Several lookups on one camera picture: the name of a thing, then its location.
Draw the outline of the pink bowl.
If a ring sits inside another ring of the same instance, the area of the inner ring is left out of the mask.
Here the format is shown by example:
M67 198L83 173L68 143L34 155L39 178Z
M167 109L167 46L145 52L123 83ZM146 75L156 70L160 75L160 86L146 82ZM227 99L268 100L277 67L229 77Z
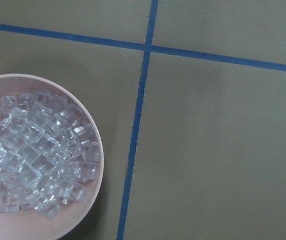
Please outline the pink bowl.
M26 93L34 89L48 89L53 94L65 96L69 102L81 107L90 122L94 123L83 104L58 84L28 74L0 75L0 103L1 96ZM100 152L96 178L85 184L88 191L82 202L68 204L51 220L41 217L34 210L0 213L0 240L57 240L73 230L90 211L98 196L104 174L103 156L104 153Z

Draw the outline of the pile of clear ice cubes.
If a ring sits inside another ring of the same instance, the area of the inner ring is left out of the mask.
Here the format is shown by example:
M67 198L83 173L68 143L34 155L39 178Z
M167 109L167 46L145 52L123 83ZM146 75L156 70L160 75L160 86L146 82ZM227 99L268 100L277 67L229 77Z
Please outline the pile of clear ice cubes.
M5 95L0 105L0 213L35 210L52 219L81 202L100 147L76 104L48 90Z

